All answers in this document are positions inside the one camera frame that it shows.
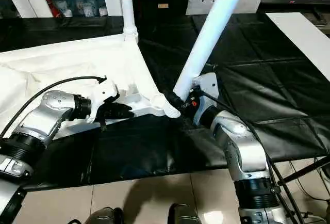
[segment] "white floor tile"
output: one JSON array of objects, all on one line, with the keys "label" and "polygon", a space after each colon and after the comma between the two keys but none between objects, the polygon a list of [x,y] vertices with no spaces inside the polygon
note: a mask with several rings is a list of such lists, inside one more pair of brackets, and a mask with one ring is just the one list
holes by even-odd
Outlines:
[{"label": "white floor tile", "polygon": [[240,224],[238,200],[227,169],[195,172],[191,174],[191,179],[197,211],[203,224]]},{"label": "white floor tile", "polygon": [[194,207],[188,174],[95,185],[92,212],[120,207],[125,224],[166,224],[173,203]]},{"label": "white floor tile", "polygon": [[90,214],[93,186],[28,193],[14,224],[82,223]]}]

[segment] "gray shoe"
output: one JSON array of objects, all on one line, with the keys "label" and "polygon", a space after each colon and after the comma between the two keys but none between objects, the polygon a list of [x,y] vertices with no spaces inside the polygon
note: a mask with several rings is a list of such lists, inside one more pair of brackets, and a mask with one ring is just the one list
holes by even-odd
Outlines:
[{"label": "gray shoe", "polygon": [[170,207],[168,224],[202,224],[194,208],[185,204]]},{"label": "gray shoe", "polygon": [[120,208],[105,207],[91,214],[85,224],[123,224],[123,213]]}]

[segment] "tile floor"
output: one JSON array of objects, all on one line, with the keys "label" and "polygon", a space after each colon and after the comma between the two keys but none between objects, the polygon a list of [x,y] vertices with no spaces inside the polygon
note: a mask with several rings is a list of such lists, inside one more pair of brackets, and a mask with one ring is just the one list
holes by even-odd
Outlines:
[{"label": "tile floor", "polygon": [[[312,161],[305,159],[293,164],[296,169],[300,169]],[[283,175],[292,172],[288,162],[278,165]],[[300,181],[311,195],[319,198],[328,197],[317,172],[302,177]],[[306,197],[296,182],[289,183],[289,188],[301,211],[325,215],[325,202]],[[124,210],[126,224],[165,224],[169,207],[174,202],[195,207],[205,224],[221,224],[221,219],[223,223],[240,223],[238,202],[228,170],[29,193],[14,223],[66,224],[72,219],[84,222],[91,212],[111,206]],[[216,221],[210,220],[207,218],[210,212],[220,217]]]}]

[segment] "metal stand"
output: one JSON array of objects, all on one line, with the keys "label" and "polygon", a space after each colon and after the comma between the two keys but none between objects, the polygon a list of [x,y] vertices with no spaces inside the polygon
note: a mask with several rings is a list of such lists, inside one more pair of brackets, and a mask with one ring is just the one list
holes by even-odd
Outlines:
[{"label": "metal stand", "polygon": [[327,157],[324,157],[323,159],[319,160],[319,161],[316,161],[314,162],[313,164],[309,165],[309,166],[306,166],[305,168],[287,176],[286,178],[284,178],[284,183],[289,183],[291,182],[292,180],[296,180],[300,177],[302,177],[303,175],[306,175],[308,174],[309,172],[311,171],[314,171],[320,167],[323,167],[327,164],[330,163],[330,155],[328,155]]}]

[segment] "white plastic connector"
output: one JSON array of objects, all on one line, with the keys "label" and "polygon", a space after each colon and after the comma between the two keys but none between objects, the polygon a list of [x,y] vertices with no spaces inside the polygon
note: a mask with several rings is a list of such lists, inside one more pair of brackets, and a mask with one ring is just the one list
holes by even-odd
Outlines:
[{"label": "white plastic connector", "polygon": [[165,101],[163,110],[165,112],[165,115],[169,118],[178,118],[179,116],[181,116],[181,113],[176,108],[174,108],[167,100]]},{"label": "white plastic connector", "polygon": [[98,108],[104,104],[104,100],[117,96],[118,91],[113,81],[107,79],[93,88],[88,99],[91,101],[91,114],[86,118],[87,123],[95,121]]}]

